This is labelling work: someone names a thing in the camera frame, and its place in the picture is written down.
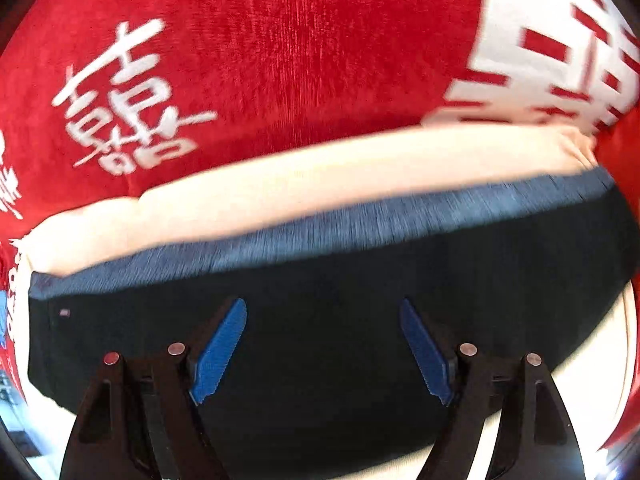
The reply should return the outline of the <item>black pants with blue waistband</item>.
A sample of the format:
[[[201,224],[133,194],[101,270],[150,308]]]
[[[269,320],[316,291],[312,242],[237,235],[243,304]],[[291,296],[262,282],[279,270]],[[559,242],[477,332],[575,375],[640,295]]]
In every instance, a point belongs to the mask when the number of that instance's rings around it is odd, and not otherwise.
[[[442,423],[404,302],[493,356],[559,365],[638,265],[638,223],[601,168],[377,200],[34,274],[28,378],[76,412],[105,353],[164,351],[240,298],[244,330],[200,406],[216,451],[235,479],[331,478],[425,448]]]

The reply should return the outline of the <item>red sofa cover white print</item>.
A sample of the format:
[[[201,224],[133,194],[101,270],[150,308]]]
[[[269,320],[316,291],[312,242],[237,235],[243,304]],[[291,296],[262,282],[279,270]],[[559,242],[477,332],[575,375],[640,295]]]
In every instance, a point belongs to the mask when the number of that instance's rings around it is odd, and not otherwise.
[[[26,283],[168,240],[400,185],[423,127],[541,126],[530,161],[567,158],[637,106],[639,40],[613,0],[30,0],[1,39],[3,359],[61,444],[73,417],[26,375]],[[328,176],[326,182],[318,179]]]

